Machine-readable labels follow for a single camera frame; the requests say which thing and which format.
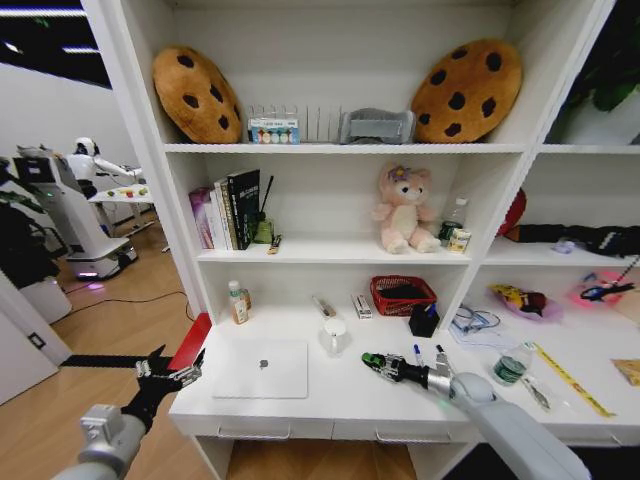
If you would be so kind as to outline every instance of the cookie pillow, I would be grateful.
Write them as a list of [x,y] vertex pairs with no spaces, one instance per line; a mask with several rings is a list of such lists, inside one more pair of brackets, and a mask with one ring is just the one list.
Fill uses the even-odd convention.
[[507,116],[521,83],[520,56],[508,43],[483,39],[456,48],[433,67],[411,102],[416,140],[478,140]]
[[170,47],[153,61],[162,107],[196,143],[236,143],[242,123],[236,95],[218,67],[189,47]]

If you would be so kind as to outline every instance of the pink book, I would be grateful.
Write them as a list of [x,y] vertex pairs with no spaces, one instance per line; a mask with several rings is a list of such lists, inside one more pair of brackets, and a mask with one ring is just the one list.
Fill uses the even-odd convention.
[[210,191],[211,189],[208,187],[200,187],[189,193],[191,211],[196,221],[196,229],[198,230],[198,238],[200,239],[202,248],[213,248],[213,237],[209,230],[209,222],[207,221],[207,214],[204,208],[204,204],[207,201],[211,201]]

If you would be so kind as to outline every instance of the stuffed bunny toy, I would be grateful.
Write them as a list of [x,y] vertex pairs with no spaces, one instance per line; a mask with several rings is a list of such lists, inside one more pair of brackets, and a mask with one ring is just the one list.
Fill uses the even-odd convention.
[[382,168],[378,181],[382,203],[372,212],[382,222],[382,245],[389,253],[401,253],[411,245],[418,252],[433,252],[440,241],[418,222],[430,222],[436,212],[424,202],[431,188],[431,172],[412,170],[396,164]]

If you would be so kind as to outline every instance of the wooden floor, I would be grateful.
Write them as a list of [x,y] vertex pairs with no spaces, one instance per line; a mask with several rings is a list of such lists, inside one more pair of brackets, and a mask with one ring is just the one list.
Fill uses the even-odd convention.
[[[139,260],[104,283],[68,296],[74,310],[105,298],[147,299],[182,289],[159,223],[132,238]],[[58,280],[70,291],[83,284],[61,262]],[[143,355],[166,344],[172,355],[191,324],[186,299],[176,294],[153,303],[105,303],[53,325],[74,353]],[[137,391],[133,372],[64,367],[0,406],[0,479],[48,479],[75,463],[83,446],[78,426],[95,403],[125,405]],[[173,396],[158,409],[128,480],[209,479],[204,461],[167,417]],[[236,442],[229,480],[415,478],[404,447],[369,442],[298,440],[286,443]]]

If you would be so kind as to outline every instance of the white laptop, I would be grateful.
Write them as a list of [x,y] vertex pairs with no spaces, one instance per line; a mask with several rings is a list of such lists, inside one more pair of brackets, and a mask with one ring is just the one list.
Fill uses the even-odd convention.
[[204,365],[213,397],[307,398],[307,342],[216,340]]

